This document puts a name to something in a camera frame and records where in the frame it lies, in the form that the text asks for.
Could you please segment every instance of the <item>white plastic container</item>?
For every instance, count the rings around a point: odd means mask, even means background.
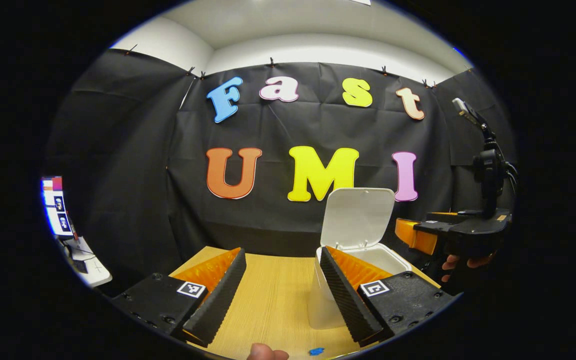
[[[320,244],[348,253],[391,273],[411,271],[412,265],[380,244],[391,219],[395,194],[391,189],[342,187],[330,193],[321,230]],[[317,249],[315,275],[308,299],[311,328],[345,326],[320,266],[322,248]]]

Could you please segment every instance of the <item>white ceiling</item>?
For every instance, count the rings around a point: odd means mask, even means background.
[[[472,64],[453,46],[390,4],[350,0],[194,0],[163,14],[215,50],[286,34],[349,35],[413,51],[461,73]]]

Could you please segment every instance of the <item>screen display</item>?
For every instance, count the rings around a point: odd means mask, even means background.
[[[42,177],[43,205],[46,217],[55,235],[73,236],[71,222],[68,219],[64,189],[61,177]]]

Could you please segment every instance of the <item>container lid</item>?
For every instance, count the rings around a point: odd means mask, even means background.
[[[340,249],[374,246],[386,232],[395,193],[373,187],[340,187],[326,204],[320,244]]]

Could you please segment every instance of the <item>human hand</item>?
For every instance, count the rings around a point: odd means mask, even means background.
[[[282,350],[270,348],[267,344],[254,343],[250,347],[250,355],[246,360],[288,360],[288,353]]]
[[[495,253],[496,251],[491,253],[489,256],[471,257],[470,259],[468,259],[466,265],[468,265],[468,267],[472,269],[486,265],[490,262]],[[457,262],[459,262],[459,259],[460,257],[457,255],[448,255],[448,258],[446,258],[446,262],[444,262],[441,265],[441,268],[444,270],[452,270],[457,266]],[[444,283],[447,283],[448,279],[450,279],[450,275],[444,275],[441,277],[441,281],[443,281]]]

